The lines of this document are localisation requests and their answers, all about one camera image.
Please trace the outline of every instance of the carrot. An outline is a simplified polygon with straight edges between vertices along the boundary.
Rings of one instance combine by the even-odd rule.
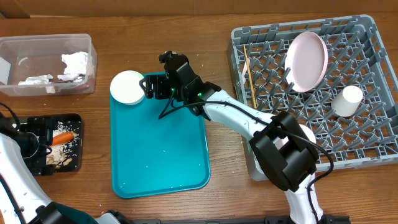
[[[74,133],[73,131],[59,134],[52,139],[51,146],[56,146],[59,144],[70,142],[74,137],[77,137],[77,136],[78,135],[76,133]]]

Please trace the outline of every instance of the gray dish rack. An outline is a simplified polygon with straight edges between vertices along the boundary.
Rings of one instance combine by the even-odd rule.
[[[285,78],[284,67],[292,41],[305,31],[318,34],[328,48],[328,68],[316,88],[298,93]],[[246,44],[255,88],[251,95],[248,74],[242,74]],[[236,28],[231,33],[227,57],[238,100],[277,114],[288,111],[315,133],[317,143],[332,154],[335,169],[378,166],[398,162],[398,81],[376,24],[367,15],[288,22]],[[364,100],[354,116],[342,118],[331,109],[331,100],[348,85],[360,87]],[[244,144],[248,171],[264,180],[250,146]],[[317,171],[327,170],[320,154]]]

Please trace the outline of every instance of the teal tray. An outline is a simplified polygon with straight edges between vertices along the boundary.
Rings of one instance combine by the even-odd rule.
[[[110,96],[112,185],[122,198],[199,189],[210,179],[203,118],[181,109],[158,120],[167,101],[128,106]]]

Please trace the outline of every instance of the chopstick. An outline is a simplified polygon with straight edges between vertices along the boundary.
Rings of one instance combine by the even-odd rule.
[[[249,83],[250,83],[250,89],[251,89],[251,98],[253,99],[254,109],[257,109],[257,101],[256,101],[256,97],[254,96],[253,82],[251,81],[251,72],[250,72],[250,66],[249,66],[249,59],[248,59],[248,55],[246,53],[246,46],[244,44],[243,44],[243,49],[244,49],[244,58],[245,58],[246,66],[248,68],[248,73],[249,73]]]

